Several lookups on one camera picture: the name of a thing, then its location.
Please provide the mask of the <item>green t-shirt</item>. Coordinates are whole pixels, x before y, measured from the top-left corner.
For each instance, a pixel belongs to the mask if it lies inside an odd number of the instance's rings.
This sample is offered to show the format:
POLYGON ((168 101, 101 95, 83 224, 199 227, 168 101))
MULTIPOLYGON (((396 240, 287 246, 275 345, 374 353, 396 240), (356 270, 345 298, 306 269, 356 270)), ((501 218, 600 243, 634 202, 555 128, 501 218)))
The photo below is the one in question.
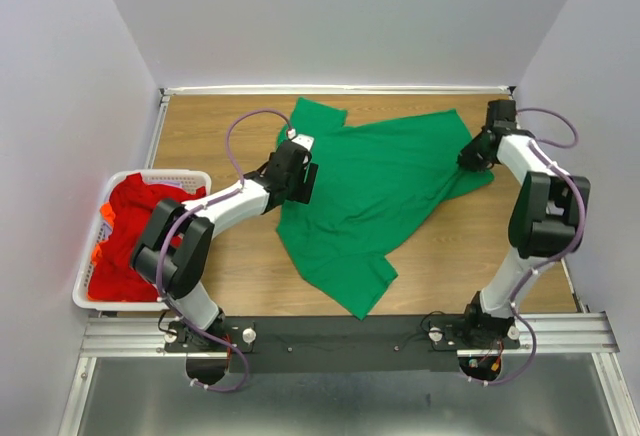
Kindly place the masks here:
POLYGON ((313 137, 318 172, 308 204, 287 202, 276 232, 301 278, 364 319, 398 273, 387 256, 436 207, 490 184, 462 169, 471 134, 454 110, 360 126, 301 98, 294 128, 313 137))

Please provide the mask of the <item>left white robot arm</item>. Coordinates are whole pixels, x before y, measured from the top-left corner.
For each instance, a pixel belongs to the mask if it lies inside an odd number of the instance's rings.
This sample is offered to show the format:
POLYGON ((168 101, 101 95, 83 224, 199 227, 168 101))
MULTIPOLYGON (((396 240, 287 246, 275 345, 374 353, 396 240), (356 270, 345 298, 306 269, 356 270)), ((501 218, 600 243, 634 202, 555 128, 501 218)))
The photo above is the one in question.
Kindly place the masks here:
POLYGON ((285 202, 310 202, 318 165, 311 161, 314 138, 285 140, 266 163, 234 185, 179 203, 160 201, 131 253, 130 267, 189 324, 187 338, 201 351, 223 337, 224 313, 201 282, 211 242, 224 231, 270 212, 285 202))

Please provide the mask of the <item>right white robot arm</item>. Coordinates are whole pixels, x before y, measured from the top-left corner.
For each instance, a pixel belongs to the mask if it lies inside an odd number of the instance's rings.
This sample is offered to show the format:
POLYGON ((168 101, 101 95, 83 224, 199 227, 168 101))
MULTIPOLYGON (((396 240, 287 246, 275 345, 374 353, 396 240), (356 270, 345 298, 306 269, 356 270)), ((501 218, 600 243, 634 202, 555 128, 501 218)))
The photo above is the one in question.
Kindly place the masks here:
POLYGON ((578 142, 560 144, 537 139, 519 127, 519 111, 512 100, 488 103, 480 133, 458 155, 458 165, 474 172, 500 164, 520 184, 507 230, 510 245, 491 282, 466 306, 460 335, 469 346, 480 348, 508 336, 520 303, 541 274, 575 252, 582 241, 590 181, 573 176, 552 161, 543 144, 569 149, 578 142))

